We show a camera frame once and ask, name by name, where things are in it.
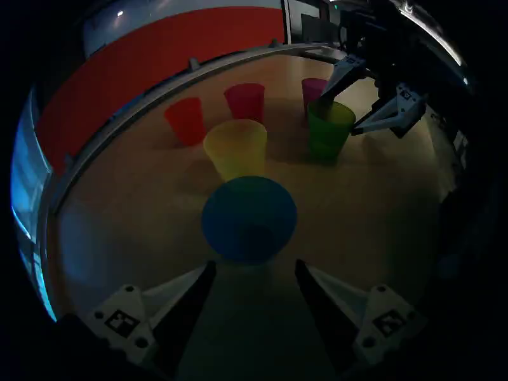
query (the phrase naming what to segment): ceiling light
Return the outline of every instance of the ceiling light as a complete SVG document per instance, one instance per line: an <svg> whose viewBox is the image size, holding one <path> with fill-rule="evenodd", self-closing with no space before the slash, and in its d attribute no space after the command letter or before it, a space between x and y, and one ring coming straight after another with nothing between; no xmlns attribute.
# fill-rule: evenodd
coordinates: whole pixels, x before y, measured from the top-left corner
<svg viewBox="0 0 508 381"><path fill-rule="evenodd" d="M438 42L438 44L441 45L444 48L444 50L448 52L449 55L451 55L451 57L455 60L457 65L459 66L462 65L462 59L457 54L457 52L453 50L453 48L437 32L432 30L426 23L421 21L419 18L415 17L412 13L409 13L404 9L399 9L399 11L402 14L402 16L409 18L412 22L414 22L420 28L422 28L424 31L430 34L432 38L435 39Z"/></svg>

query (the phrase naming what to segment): green cup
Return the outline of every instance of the green cup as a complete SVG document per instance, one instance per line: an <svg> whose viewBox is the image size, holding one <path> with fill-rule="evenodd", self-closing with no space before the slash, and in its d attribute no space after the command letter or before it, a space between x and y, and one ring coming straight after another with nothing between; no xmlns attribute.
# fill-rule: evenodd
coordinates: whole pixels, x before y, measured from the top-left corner
<svg viewBox="0 0 508 381"><path fill-rule="evenodd" d="M356 121L354 112L336 102L309 102L309 149L316 159L331 160L338 156Z"/></svg>

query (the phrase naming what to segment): wall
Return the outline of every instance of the wall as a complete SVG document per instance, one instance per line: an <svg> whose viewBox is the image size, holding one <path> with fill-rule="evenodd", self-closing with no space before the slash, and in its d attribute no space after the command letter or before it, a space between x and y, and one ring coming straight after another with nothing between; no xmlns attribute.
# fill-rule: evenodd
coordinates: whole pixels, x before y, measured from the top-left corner
<svg viewBox="0 0 508 381"><path fill-rule="evenodd" d="M283 13L260 7L209 8L165 17L92 55L53 95L37 138L59 175L108 118L144 91L182 72L189 58L205 62L284 41Z"/></svg>
<svg viewBox="0 0 508 381"><path fill-rule="evenodd" d="M319 8L297 0L289 0L291 40L293 43L302 40L302 14L319 18Z"/></svg>
<svg viewBox="0 0 508 381"><path fill-rule="evenodd" d="M122 36L164 17L208 8L258 6L281 9L281 0L120 0L102 9L83 24L87 57Z"/></svg>

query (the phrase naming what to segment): plastic cup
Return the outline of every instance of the plastic cup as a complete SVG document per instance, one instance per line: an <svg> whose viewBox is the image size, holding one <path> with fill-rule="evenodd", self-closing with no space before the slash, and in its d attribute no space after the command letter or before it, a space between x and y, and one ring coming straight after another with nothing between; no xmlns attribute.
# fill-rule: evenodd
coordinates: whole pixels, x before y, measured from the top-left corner
<svg viewBox="0 0 508 381"><path fill-rule="evenodd" d="M224 96L234 119L251 119L263 123L265 86L241 83L227 89Z"/></svg>
<svg viewBox="0 0 508 381"><path fill-rule="evenodd" d="M260 264L290 240L297 207L286 189L265 177L239 177L208 199L201 228L208 244L225 259Z"/></svg>
<svg viewBox="0 0 508 381"><path fill-rule="evenodd" d="M337 103L309 103L309 149L316 159L335 159L356 121L354 112Z"/></svg>
<svg viewBox="0 0 508 381"><path fill-rule="evenodd" d="M204 150L224 181L241 176L262 176L267 132L250 119L227 121L210 130Z"/></svg>
<svg viewBox="0 0 508 381"><path fill-rule="evenodd" d="M302 81L302 93L304 94L304 112L306 119L308 104L321 96L327 83L327 80L320 78L306 78Z"/></svg>
<svg viewBox="0 0 508 381"><path fill-rule="evenodd" d="M178 101L166 109L164 117L177 138L185 145L201 143L206 136L199 98Z"/></svg>

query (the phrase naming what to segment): blue cup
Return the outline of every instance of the blue cup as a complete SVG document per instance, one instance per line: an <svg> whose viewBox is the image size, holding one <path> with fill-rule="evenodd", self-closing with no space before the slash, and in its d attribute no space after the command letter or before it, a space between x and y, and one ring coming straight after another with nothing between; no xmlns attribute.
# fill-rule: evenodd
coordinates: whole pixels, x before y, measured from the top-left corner
<svg viewBox="0 0 508 381"><path fill-rule="evenodd" d="M289 192L265 177L235 178L208 199L201 215L203 234L227 260L260 264L288 243L297 224Z"/></svg>

